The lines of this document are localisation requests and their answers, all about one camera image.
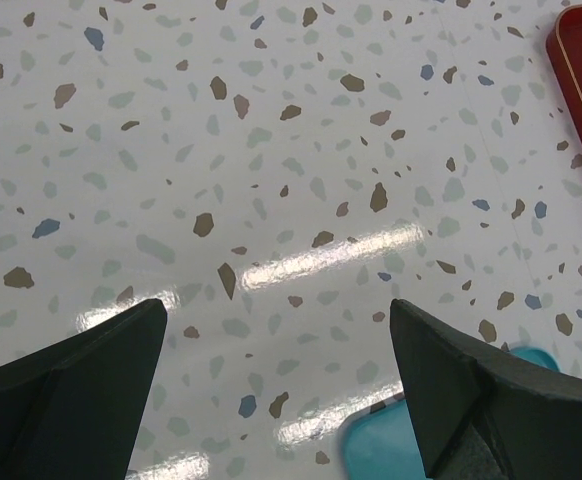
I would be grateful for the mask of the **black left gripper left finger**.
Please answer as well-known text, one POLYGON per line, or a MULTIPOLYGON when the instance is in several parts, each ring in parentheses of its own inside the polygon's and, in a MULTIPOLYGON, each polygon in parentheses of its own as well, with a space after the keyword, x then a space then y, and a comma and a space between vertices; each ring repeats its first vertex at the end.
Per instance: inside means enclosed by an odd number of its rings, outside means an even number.
POLYGON ((166 326, 147 299, 0 366, 0 479, 124 478, 166 326))

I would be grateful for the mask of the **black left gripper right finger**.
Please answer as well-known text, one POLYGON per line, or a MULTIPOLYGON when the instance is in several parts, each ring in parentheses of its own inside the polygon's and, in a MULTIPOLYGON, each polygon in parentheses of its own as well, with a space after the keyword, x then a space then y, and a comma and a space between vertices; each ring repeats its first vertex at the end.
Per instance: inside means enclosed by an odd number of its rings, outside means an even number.
POLYGON ((406 300, 390 333, 430 479, 582 479, 582 379, 464 334, 406 300))

